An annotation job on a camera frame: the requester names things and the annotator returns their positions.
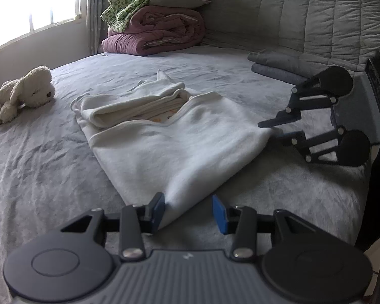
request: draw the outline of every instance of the plush toy ear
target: plush toy ear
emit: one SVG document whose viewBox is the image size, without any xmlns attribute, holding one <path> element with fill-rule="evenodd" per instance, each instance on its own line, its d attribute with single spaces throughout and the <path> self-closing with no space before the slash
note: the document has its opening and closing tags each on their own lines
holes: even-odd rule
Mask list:
<svg viewBox="0 0 380 304">
<path fill-rule="evenodd" d="M 21 95 L 22 90 L 23 90 L 23 81 L 20 79 L 17 81 L 17 83 L 14 85 L 13 89 L 11 90 L 11 95 L 10 95 L 11 105 L 15 105 L 17 103 L 17 99 Z"/>
</svg>

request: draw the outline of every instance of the blanket stack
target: blanket stack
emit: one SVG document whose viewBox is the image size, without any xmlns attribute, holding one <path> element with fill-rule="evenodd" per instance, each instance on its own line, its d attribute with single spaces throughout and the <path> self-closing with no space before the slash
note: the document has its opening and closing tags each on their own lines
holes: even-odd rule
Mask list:
<svg viewBox="0 0 380 304">
<path fill-rule="evenodd" d="M 101 19 L 108 25 L 104 51 L 146 56 L 189 48 L 205 34 L 200 13 L 209 0 L 108 0 Z"/>
</svg>

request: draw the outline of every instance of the folded white cloth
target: folded white cloth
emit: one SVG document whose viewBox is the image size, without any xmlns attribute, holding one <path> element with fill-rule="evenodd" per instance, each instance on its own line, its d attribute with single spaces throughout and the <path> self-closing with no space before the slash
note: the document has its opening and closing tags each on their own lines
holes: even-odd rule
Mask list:
<svg viewBox="0 0 380 304">
<path fill-rule="evenodd" d="M 146 204 L 155 193 L 165 194 L 160 227 L 252 161 L 272 133 L 259 128 L 263 118 L 248 109 L 214 91 L 197 94 L 185 89 L 161 71 L 157 81 L 139 83 L 122 96 L 104 97 L 81 96 L 71 108 L 126 204 Z M 132 119 L 159 114 L 165 110 L 162 101 L 178 98 L 185 104 L 165 122 Z"/>
</svg>

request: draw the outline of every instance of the green patterned blanket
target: green patterned blanket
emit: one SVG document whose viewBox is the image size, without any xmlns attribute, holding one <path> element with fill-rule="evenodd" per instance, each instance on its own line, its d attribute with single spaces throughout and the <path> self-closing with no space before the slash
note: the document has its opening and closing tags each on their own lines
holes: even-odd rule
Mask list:
<svg viewBox="0 0 380 304">
<path fill-rule="evenodd" d="M 149 0 L 108 0 L 110 5 L 101 14 L 101 19 L 114 31 L 124 32 L 131 17 Z"/>
</svg>

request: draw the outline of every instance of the black round disc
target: black round disc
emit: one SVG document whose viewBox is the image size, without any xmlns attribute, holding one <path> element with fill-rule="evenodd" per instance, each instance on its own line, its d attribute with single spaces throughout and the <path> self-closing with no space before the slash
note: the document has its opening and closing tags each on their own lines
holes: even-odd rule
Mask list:
<svg viewBox="0 0 380 304">
<path fill-rule="evenodd" d="M 84 234 L 53 231 L 13 251 L 3 275 L 14 296 L 58 303 L 91 293 L 112 270 L 111 255 Z"/>
<path fill-rule="evenodd" d="M 358 249 L 307 234 L 269 250 L 262 271 L 280 294 L 301 303 L 348 303 L 365 293 L 372 277 L 372 266 Z"/>
</svg>

